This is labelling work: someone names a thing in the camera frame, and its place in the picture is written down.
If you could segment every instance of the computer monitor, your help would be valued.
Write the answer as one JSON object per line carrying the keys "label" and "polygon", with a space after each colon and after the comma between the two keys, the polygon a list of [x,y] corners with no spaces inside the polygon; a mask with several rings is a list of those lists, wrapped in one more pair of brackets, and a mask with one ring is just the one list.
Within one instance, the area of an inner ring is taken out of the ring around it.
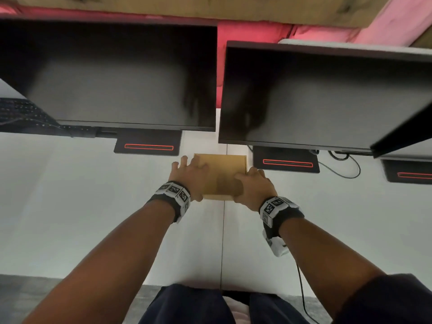
{"label": "computer monitor", "polygon": [[60,125],[216,127],[217,27],[1,20],[0,79]]}
{"label": "computer monitor", "polygon": [[219,143],[370,152],[432,101],[432,52],[228,43]]}

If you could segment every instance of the black wrist strap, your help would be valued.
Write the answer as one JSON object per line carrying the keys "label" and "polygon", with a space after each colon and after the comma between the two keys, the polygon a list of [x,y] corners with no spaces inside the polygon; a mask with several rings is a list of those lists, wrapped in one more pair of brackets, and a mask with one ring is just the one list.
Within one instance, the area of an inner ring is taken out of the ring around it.
{"label": "black wrist strap", "polygon": [[302,210],[292,201],[282,196],[266,199],[260,207],[260,217],[264,222],[267,237],[279,236],[279,229],[290,218],[304,218]]}
{"label": "black wrist strap", "polygon": [[170,180],[162,185],[147,203],[153,200],[169,203],[175,212],[173,223],[178,223],[191,204],[191,193],[184,185]]}

